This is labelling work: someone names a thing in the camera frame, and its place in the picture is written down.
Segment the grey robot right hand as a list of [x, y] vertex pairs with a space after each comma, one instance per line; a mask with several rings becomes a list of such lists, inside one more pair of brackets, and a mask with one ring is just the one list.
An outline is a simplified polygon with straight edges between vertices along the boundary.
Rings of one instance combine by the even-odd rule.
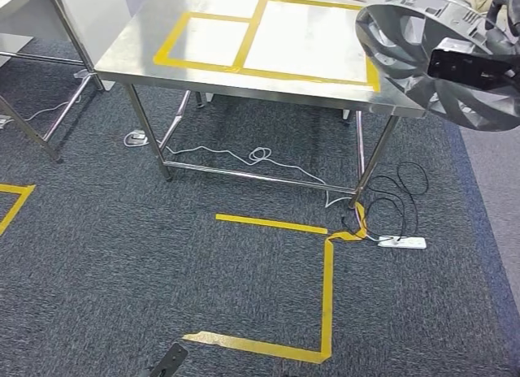
[[485, 37], [493, 54], [519, 56], [519, 0], [492, 0], [486, 14]]

